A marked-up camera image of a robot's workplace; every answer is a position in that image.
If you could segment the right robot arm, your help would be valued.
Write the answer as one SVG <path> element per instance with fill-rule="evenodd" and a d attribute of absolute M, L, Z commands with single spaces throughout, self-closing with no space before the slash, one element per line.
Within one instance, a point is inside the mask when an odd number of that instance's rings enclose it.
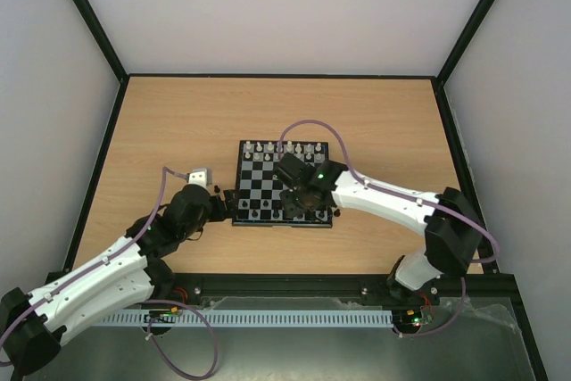
<path fill-rule="evenodd" d="M 326 208 L 363 211 L 424 237 L 423 246 L 402 255 L 386 280 L 393 299 L 408 302 L 441 275 L 464 277 L 484 236 L 484 227 L 467 198 L 447 187 L 440 194 L 420 192 L 361 176 L 348 165 L 326 160 L 319 166 L 291 153 L 281 157 L 275 176 L 289 217 Z"/>

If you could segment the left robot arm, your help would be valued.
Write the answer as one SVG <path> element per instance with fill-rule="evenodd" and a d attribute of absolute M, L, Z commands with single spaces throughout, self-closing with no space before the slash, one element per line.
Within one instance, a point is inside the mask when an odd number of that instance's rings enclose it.
<path fill-rule="evenodd" d="M 107 250 L 55 281 L 1 298 L 1 347 L 20 376 L 46 366 L 96 322 L 134 304 L 166 304 L 175 275 L 164 261 L 209 222 L 230 216 L 219 195 L 199 185 L 175 193 L 162 213 L 138 219 Z"/>

